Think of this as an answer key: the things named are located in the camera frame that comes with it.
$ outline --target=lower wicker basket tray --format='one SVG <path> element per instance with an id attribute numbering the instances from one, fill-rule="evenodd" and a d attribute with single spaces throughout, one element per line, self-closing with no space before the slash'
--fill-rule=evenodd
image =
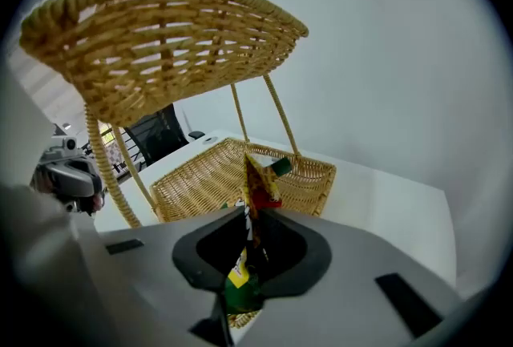
<path id="1" fill-rule="evenodd" d="M 244 153 L 288 157 L 293 170 L 277 180 L 282 207 L 319 216 L 335 177 L 332 164 L 271 147 L 225 139 L 151 186 L 162 222 L 185 219 L 233 204 L 242 196 Z"/>

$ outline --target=black strip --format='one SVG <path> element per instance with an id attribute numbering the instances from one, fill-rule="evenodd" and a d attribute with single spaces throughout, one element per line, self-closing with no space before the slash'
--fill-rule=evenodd
<path id="1" fill-rule="evenodd" d="M 397 273 L 375 279 L 415 338 L 430 331 L 442 318 Z"/>
<path id="2" fill-rule="evenodd" d="M 121 241 L 119 243 L 107 244 L 105 248 L 109 252 L 109 254 L 117 254 L 122 252 L 127 252 L 128 250 L 132 250 L 134 248 L 140 248 L 144 246 L 144 243 L 139 239 L 131 239 L 126 241 Z"/>

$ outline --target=chair backrest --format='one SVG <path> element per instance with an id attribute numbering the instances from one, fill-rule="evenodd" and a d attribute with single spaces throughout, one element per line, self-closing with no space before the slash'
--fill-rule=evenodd
<path id="1" fill-rule="evenodd" d="M 135 124 L 125 127 L 144 156 L 146 166 L 185 146 L 182 128 L 171 105 L 152 115 L 146 115 Z"/>

